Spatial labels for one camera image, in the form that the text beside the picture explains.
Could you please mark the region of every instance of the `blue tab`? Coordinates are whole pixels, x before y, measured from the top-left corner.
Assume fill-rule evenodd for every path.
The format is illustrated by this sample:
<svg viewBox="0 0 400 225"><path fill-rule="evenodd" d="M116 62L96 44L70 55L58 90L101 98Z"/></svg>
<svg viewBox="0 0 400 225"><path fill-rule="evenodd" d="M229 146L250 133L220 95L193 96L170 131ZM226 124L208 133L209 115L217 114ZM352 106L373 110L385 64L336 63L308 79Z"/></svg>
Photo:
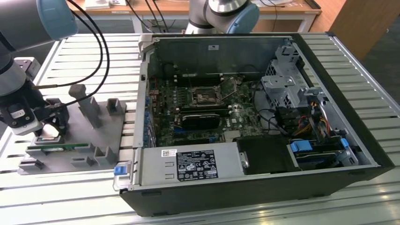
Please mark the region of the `blue tab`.
<svg viewBox="0 0 400 225"><path fill-rule="evenodd" d="M118 175L125 175L126 174L126 167L125 166L116 166L113 168L113 175L118 176Z"/></svg>
<svg viewBox="0 0 400 225"><path fill-rule="evenodd" d="M293 141L293 143L296 145L296 149L297 151L310 151L312 150L312 146L310 146L310 142L309 141Z"/></svg>
<svg viewBox="0 0 400 225"><path fill-rule="evenodd" d="M349 143L348 143L348 140L345 138L341 138L340 139L340 142L342 144L342 147L346 149L349 147Z"/></svg>
<svg viewBox="0 0 400 225"><path fill-rule="evenodd" d="M297 146L294 143L289 144L289 148L292 149L292 152L298 151Z"/></svg>

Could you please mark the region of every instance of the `slotted metal table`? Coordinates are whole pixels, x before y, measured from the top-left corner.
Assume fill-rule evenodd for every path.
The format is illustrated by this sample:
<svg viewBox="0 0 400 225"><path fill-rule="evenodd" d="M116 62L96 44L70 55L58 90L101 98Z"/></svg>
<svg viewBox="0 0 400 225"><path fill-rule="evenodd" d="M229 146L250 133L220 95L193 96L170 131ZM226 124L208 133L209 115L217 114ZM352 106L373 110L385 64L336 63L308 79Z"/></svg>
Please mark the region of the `slotted metal table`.
<svg viewBox="0 0 400 225"><path fill-rule="evenodd" d="M140 217L112 188L112 170L20 176L18 162L32 135L14 136L8 129L0 140L0 223L5 224L398 224L400 223L400 109L370 74L334 37L302 34L333 81L388 153L396 168L377 178L352 184L334 194L308 200ZM106 34L110 70L96 100L128 101L120 158L132 155L136 90L140 60L138 34ZM56 42L36 84L65 83L86 76L97 66L98 46L92 35L78 34ZM86 80L92 92L104 75L105 63ZM42 90L45 97L72 98L68 88Z"/></svg>

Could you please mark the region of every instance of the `yellow wire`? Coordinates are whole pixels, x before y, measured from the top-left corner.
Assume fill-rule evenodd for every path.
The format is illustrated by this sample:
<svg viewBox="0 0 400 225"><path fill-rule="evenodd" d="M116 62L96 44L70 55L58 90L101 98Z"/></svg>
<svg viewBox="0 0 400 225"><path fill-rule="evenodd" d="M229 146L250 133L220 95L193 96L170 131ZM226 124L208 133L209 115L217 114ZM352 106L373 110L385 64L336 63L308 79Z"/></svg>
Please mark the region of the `yellow wire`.
<svg viewBox="0 0 400 225"><path fill-rule="evenodd" d="M297 135L301 134L305 130L308 130L309 127L310 127L310 125L308 124L298 132L296 132L294 136L297 136Z"/></svg>

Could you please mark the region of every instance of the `label sticker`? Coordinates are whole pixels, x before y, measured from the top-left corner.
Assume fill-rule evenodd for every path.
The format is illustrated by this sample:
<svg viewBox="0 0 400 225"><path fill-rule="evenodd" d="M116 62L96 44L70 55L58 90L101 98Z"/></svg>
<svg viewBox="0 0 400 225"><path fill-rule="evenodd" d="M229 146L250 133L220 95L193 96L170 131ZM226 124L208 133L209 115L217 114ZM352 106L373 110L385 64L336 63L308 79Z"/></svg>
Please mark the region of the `label sticker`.
<svg viewBox="0 0 400 225"><path fill-rule="evenodd" d="M165 149L161 151L161 157L176 156L176 149Z"/></svg>
<svg viewBox="0 0 400 225"><path fill-rule="evenodd" d="M209 46L208 46L208 51L218 50L218 49L220 49L220 46L218 46L218 45L209 45Z"/></svg>
<svg viewBox="0 0 400 225"><path fill-rule="evenodd" d="M213 150L176 153L177 180L204 180L218 178Z"/></svg>
<svg viewBox="0 0 400 225"><path fill-rule="evenodd" d="M13 119L16 119L18 117L22 117L24 115L25 115L25 111L22 109L20 109L20 110L17 110L17 111L14 111L14 112L10 113L10 117Z"/></svg>
<svg viewBox="0 0 400 225"><path fill-rule="evenodd" d="M113 14L129 14L129 11L112 11Z"/></svg>

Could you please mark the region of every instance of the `barcode sticker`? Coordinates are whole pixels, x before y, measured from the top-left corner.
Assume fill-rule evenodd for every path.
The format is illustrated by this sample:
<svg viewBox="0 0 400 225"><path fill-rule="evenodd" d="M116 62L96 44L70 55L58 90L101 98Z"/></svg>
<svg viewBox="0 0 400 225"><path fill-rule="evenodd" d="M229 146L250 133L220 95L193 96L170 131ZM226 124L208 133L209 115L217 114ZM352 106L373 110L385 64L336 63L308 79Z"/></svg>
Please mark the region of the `barcode sticker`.
<svg viewBox="0 0 400 225"><path fill-rule="evenodd" d="M176 149L168 149L161 151L161 157L176 156Z"/></svg>

